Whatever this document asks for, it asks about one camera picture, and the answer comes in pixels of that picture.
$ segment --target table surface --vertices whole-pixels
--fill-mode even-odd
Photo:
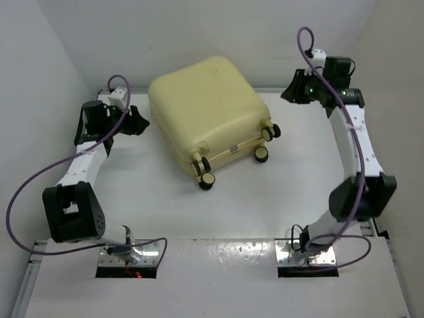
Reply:
[[[222,167],[213,172],[213,189],[204,192],[173,157],[147,95],[134,94],[131,104],[151,124],[140,136],[117,135],[100,169],[94,190],[107,218],[141,239],[287,237],[293,224],[317,220],[343,180],[325,111],[318,103],[290,104],[279,93],[260,96],[282,130],[267,143],[269,160],[257,164],[245,156]],[[108,102],[107,95],[99,98]]]
[[[94,190],[109,220],[136,238],[170,239],[157,279],[94,278],[99,249],[44,257],[25,317],[409,318],[383,238],[371,238],[371,254],[339,278],[278,278],[272,238],[326,211],[343,167],[320,105],[261,97],[282,130],[269,161],[247,156],[217,170],[208,192],[178,166],[156,123],[141,136],[116,136]],[[131,101],[151,120],[147,96]],[[67,247],[50,241],[47,250]],[[365,249],[340,240],[338,264]]]

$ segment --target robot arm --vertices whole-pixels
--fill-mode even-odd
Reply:
[[[113,137],[89,152],[85,149],[101,140],[121,117],[125,104],[125,90],[116,89],[109,97],[112,105],[101,101],[83,104],[75,137],[75,158],[65,176],[55,187],[48,187],[42,194],[44,209],[55,242],[104,242],[131,243],[128,227],[109,222],[95,194],[93,186],[99,169],[113,145]],[[149,122],[142,118],[135,106],[131,106],[116,133],[141,134]]]
[[[335,98],[315,76],[311,69],[296,70],[290,86],[282,93],[282,98],[290,103],[306,104],[319,101],[325,108],[330,120],[341,156],[344,181],[329,196],[329,209],[318,221],[307,226],[300,235],[300,249],[305,251],[306,244],[313,237],[337,234],[345,225],[352,210],[359,188],[360,160],[351,133],[355,129],[365,163],[366,187],[360,198],[355,221],[365,221],[378,217],[396,189],[394,176],[385,175],[372,149],[365,124],[364,100],[359,89],[349,88],[350,58],[327,56],[322,50],[310,52],[313,65],[323,69],[323,77],[333,86],[353,121],[353,127],[347,123],[343,110]],[[325,249],[332,237],[314,240],[313,246]]]

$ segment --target caster wheel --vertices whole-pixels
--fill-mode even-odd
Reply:
[[[262,137],[266,142],[270,142],[274,137],[272,136],[272,131],[270,127],[265,127],[262,129]]]
[[[280,128],[279,128],[279,126],[277,124],[274,124],[272,126],[272,129],[274,130],[274,138],[281,137],[281,130],[280,130]]]
[[[202,190],[210,190],[215,183],[215,176],[211,174],[210,172],[206,172],[202,175],[201,181],[199,182],[199,187]]]
[[[254,158],[257,162],[263,164],[268,160],[268,149],[265,147],[258,147],[254,151]]]
[[[201,175],[199,162],[197,162],[196,160],[191,162],[191,169],[193,169],[193,172],[196,175],[196,177],[199,177]]]
[[[209,164],[209,161],[205,157],[201,157],[201,163],[205,166],[205,171],[210,172],[211,171],[211,165]]]

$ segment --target purple cable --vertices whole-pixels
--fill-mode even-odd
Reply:
[[[20,192],[22,192],[22,190],[31,182],[33,181],[33,179],[37,178],[39,175],[45,173],[46,171],[59,166],[60,164],[63,164],[64,162],[73,160],[81,155],[83,155],[86,152],[89,152],[91,150],[93,150],[94,148],[96,148],[97,146],[99,146],[100,144],[103,144],[107,139],[109,139],[111,136],[113,136],[113,134],[115,133],[115,131],[119,128],[119,126],[121,125],[121,123],[123,122],[125,115],[127,114],[128,108],[130,107],[130,98],[131,98],[131,87],[130,87],[130,83],[128,82],[128,80],[122,76],[122,75],[114,75],[111,78],[109,78],[109,81],[107,81],[107,88],[111,89],[111,82],[113,79],[115,78],[121,78],[124,82],[125,82],[125,86],[127,87],[127,103],[125,104],[125,108],[122,112],[121,117],[119,117],[119,120],[117,121],[116,125],[111,129],[111,131],[109,131],[108,134],[106,134],[101,140],[99,140],[98,142],[96,142],[93,146],[88,147],[87,149],[85,149],[83,152],[78,152],[76,154],[73,154],[69,157],[66,157],[64,159],[61,159],[43,169],[41,169],[40,171],[36,172],[35,174],[33,174],[30,178],[28,178],[27,180],[25,180],[25,182],[18,188],[18,190],[15,192],[15,194],[13,194],[12,199],[9,202],[9,205],[7,206],[7,210],[6,210],[6,229],[7,232],[9,234],[9,236],[11,237],[12,241],[19,246],[21,249],[31,253],[31,254],[37,254],[37,255],[43,255],[43,256],[54,256],[54,255],[63,255],[63,254],[69,254],[69,253],[73,253],[73,252],[79,252],[81,250],[88,250],[90,248],[96,248],[96,247],[102,247],[105,246],[105,244],[94,244],[94,245],[90,245],[90,246],[85,246],[85,247],[79,247],[79,248],[74,248],[71,250],[63,250],[60,252],[40,252],[37,250],[34,250],[32,248],[29,248],[27,246],[25,246],[23,243],[21,243],[18,238],[15,236],[15,234],[12,231],[12,227],[11,227],[11,211],[12,211],[12,206],[16,200],[16,198],[18,197],[18,195],[20,194]],[[155,240],[150,240],[148,242],[143,242],[143,243],[136,243],[136,244],[108,244],[109,246],[144,246],[144,245],[148,245],[148,244],[152,244],[154,242],[158,242],[160,240],[163,240],[165,242],[165,246],[164,246],[164,251],[158,261],[158,264],[156,265],[156,267],[159,266],[159,264],[161,263],[164,255],[165,255],[165,251],[166,248],[168,247],[168,240],[165,237],[161,237],[161,238],[157,238]]]
[[[319,80],[325,85],[325,87],[330,91],[330,93],[334,96],[334,98],[336,99],[337,103],[339,104],[340,108],[343,110],[343,113],[346,117],[347,123],[350,126],[354,126],[352,119],[346,109],[345,104],[343,103],[342,99],[339,97],[339,95],[337,94],[337,92],[331,87],[330,83],[317,71],[317,69],[315,68],[315,66],[312,64],[312,62],[309,60],[309,58],[307,57],[306,53],[304,52],[304,49],[301,45],[301,40],[300,40],[300,36],[302,31],[306,30],[310,36],[311,36],[311,49],[313,48],[313,44],[314,44],[314,35],[313,32],[310,28],[308,28],[307,26],[303,26],[301,27],[298,32],[297,32],[297,47],[299,48],[299,51],[303,57],[303,59],[306,61],[306,63],[308,64],[308,66],[311,68],[312,72],[319,78]],[[326,270],[332,270],[335,268],[342,268],[351,264],[354,264],[356,262],[359,262],[360,260],[364,259],[365,257],[368,256],[368,254],[371,251],[371,242],[370,240],[368,240],[366,237],[362,237],[359,235],[343,235],[343,233],[348,229],[350,223],[352,222],[352,220],[354,219],[354,216],[356,214],[356,212],[358,211],[358,206],[360,203],[360,198],[362,197],[362,192],[364,191],[364,186],[365,186],[365,161],[364,161],[364,155],[362,153],[362,149],[360,146],[360,142],[358,139],[358,135],[355,131],[355,129],[352,129],[351,131],[356,148],[358,150],[358,157],[359,157],[359,162],[360,162],[360,176],[359,176],[359,189],[358,189],[358,193],[356,194],[355,197],[355,201],[353,203],[352,206],[352,210],[350,211],[349,216],[346,219],[345,224],[343,225],[342,229],[335,235],[332,234],[328,234],[328,235],[318,235],[316,237],[313,237],[309,240],[309,242],[306,244],[305,249],[306,250],[311,250],[311,244],[312,242],[314,242],[317,239],[323,239],[325,237],[332,237],[333,239],[331,240],[331,242],[329,243],[329,246],[333,245],[333,243],[338,240],[341,237],[346,237],[346,238],[359,238],[359,239],[363,239],[368,243],[368,250],[364,253],[364,255],[362,255],[361,257],[357,258],[356,260],[353,260],[351,262],[347,262],[345,264],[342,265],[338,265],[338,266],[333,266],[332,268],[324,268],[322,270],[313,270],[313,272],[324,272]]]

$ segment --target purple hose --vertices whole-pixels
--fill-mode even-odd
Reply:
[[[346,117],[346,120],[348,122],[348,124],[350,126],[354,126],[352,119],[346,109],[345,104],[343,103],[342,99],[339,97],[339,95],[337,94],[337,92],[331,87],[330,83],[317,71],[317,69],[315,68],[315,66],[311,63],[311,61],[309,60],[309,58],[307,57],[306,53],[304,52],[304,49],[302,48],[301,45],[301,40],[300,40],[300,36],[302,31],[306,30],[310,35],[311,35],[311,48],[313,47],[314,44],[314,35],[313,32],[310,28],[308,28],[307,26],[303,26],[299,29],[299,31],[297,32],[297,47],[299,48],[299,51],[303,57],[303,59],[306,61],[306,63],[309,65],[309,67],[311,68],[312,72],[319,78],[319,80],[325,85],[325,87],[330,91],[330,93],[334,96],[334,98],[336,99],[337,103],[339,104],[340,108],[343,110],[343,113]],[[305,249],[309,250],[309,251],[313,251],[313,249],[311,248],[311,244],[318,239],[322,239],[325,237],[332,237],[333,239],[331,240],[331,242],[329,243],[329,246],[333,245],[333,243],[338,240],[341,237],[346,237],[346,238],[358,238],[358,239],[363,239],[368,243],[368,250],[359,258],[357,258],[356,260],[347,262],[345,264],[341,264],[338,266],[333,266],[331,268],[324,268],[321,270],[312,270],[312,272],[325,272],[327,270],[332,270],[335,268],[342,268],[345,266],[349,266],[352,265],[356,262],[359,262],[360,260],[364,259],[365,257],[368,256],[368,254],[371,252],[371,242],[368,238],[366,237],[362,237],[359,235],[343,235],[343,233],[348,229],[350,223],[352,222],[352,220],[354,219],[354,216],[356,214],[356,212],[358,211],[358,206],[360,203],[360,198],[362,197],[362,192],[364,191],[364,186],[365,186],[365,161],[364,161],[364,154],[362,153],[362,149],[359,143],[359,139],[358,139],[358,135],[355,131],[355,129],[351,130],[356,148],[358,149],[358,156],[359,156],[359,162],[360,162],[360,176],[359,176],[359,189],[358,189],[358,193],[356,194],[355,197],[355,201],[353,203],[352,206],[352,210],[350,211],[349,216],[346,219],[345,224],[343,225],[342,229],[335,235],[329,234],[329,235],[318,235],[316,237],[313,237],[309,240],[309,242],[306,244]]]
[[[111,131],[109,131],[109,133],[104,136],[101,140],[99,140],[98,142],[96,142],[93,146],[90,146],[89,148],[85,149],[83,152],[78,152],[77,154],[73,154],[72,156],[66,157],[64,159],[61,159],[47,167],[45,167],[44,169],[41,169],[40,171],[38,171],[37,173],[33,174],[30,178],[28,178],[27,180],[25,180],[25,182],[18,188],[18,190],[15,192],[15,194],[13,194],[12,199],[9,202],[9,205],[7,206],[7,210],[6,210],[6,229],[7,232],[9,234],[9,236],[11,237],[12,241],[19,246],[21,249],[32,253],[32,254],[37,254],[37,255],[43,255],[43,256],[53,256],[53,255],[63,255],[63,254],[69,254],[69,253],[73,253],[73,252],[78,252],[81,250],[88,250],[90,248],[96,248],[96,247],[102,247],[105,246],[105,244],[94,244],[94,245],[90,245],[90,246],[85,246],[85,247],[80,247],[80,248],[74,248],[71,250],[63,250],[60,252],[40,252],[37,250],[33,250],[32,248],[29,248],[27,246],[25,246],[23,243],[21,243],[17,237],[15,236],[15,234],[12,231],[11,228],[11,211],[12,211],[12,206],[16,200],[16,198],[18,197],[18,195],[20,194],[20,192],[22,192],[22,190],[31,182],[33,181],[33,179],[37,178],[39,175],[45,173],[46,171],[59,166],[60,164],[63,164],[64,162],[73,160],[79,156],[81,156],[82,154],[84,154],[85,152],[91,151],[94,148],[96,148],[97,146],[99,146],[100,144],[103,144],[107,139],[109,139],[111,136],[113,136],[113,134],[115,133],[115,131],[119,128],[119,126],[121,125],[121,123],[123,122],[125,115],[127,114],[128,108],[130,107],[130,98],[131,98],[131,87],[130,87],[130,83],[128,82],[128,80],[122,76],[122,75],[114,75],[111,78],[109,78],[109,81],[107,81],[107,88],[111,89],[111,82],[113,79],[115,78],[121,78],[124,82],[125,82],[125,86],[127,87],[127,103],[125,104],[125,108],[122,112],[121,117],[119,117],[119,120],[117,121],[116,125],[111,129]],[[164,251],[158,261],[157,266],[159,266],[159,264],[162,261],[162,258],[165,255],[165,251],[166,248],[168,246],[168,240],[164,237],[161,238],[157,238],[155,240],[150,240],[148,242],[143,242],[143,243],[137,243],[137,244],[133,244],[132,246],[143,246],[143,245],[148,245],[151,244],[153,242],[158,242],[159,240],[163,240],[165,242],[165,246],[164,246]],[[130,246],[129,244],[109,244],[109,246]]]

